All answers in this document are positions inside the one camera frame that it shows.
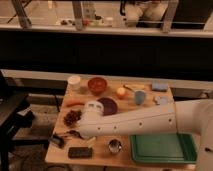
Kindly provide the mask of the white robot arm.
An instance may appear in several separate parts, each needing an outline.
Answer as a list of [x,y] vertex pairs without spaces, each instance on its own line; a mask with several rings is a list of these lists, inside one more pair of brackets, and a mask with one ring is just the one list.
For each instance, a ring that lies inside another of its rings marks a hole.
[[195,171],[213,171],[213,99],[177,101],[110,116],[86,109],[77,127],[84,136],[198,134]]

